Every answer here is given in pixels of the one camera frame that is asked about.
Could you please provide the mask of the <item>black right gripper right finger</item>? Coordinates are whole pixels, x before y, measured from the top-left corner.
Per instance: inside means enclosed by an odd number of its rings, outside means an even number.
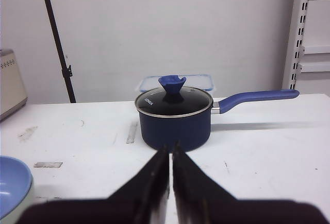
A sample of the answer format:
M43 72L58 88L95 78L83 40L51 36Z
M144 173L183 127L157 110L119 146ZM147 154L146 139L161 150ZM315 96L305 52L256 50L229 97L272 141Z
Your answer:
M179 223L328 223L309 203L235 198L208 177L179 144L174 145L172 160Z

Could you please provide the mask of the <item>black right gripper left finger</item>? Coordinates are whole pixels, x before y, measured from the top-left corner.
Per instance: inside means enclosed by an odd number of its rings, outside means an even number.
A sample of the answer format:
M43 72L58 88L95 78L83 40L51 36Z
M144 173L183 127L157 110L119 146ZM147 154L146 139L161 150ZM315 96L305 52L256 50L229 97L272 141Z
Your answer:
M18 223L164 223L169 153L158 150L142 169L104 199L54 200L27 208Z

